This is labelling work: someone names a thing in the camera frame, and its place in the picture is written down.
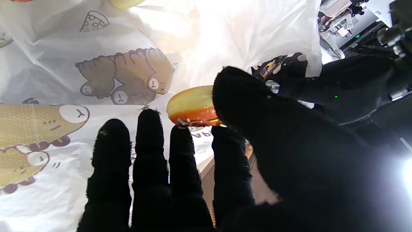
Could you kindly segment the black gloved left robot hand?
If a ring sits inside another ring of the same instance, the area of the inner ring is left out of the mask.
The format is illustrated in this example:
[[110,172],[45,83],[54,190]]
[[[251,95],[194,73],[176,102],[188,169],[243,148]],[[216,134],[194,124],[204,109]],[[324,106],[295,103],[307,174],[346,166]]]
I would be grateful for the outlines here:
[[363,120],[390,103],[393,59],[360,55],[329,62],[317,77],[305,77],[306,61],[293,61],[269,74],[266,86],[278,96],[314,104],[313,110],[345,125]]

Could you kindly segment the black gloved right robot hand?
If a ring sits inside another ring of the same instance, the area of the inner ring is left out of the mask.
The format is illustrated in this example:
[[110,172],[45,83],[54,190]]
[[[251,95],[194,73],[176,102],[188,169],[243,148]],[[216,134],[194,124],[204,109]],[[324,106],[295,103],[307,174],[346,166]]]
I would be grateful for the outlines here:
[[99,130],[78,232],[410,232],[407,159],[248,73],[225,67],[212,88],[214,216],[202,197],[188,129],[174,126],[169,160],[156,110],[138,116],[132,188],[125,124]]

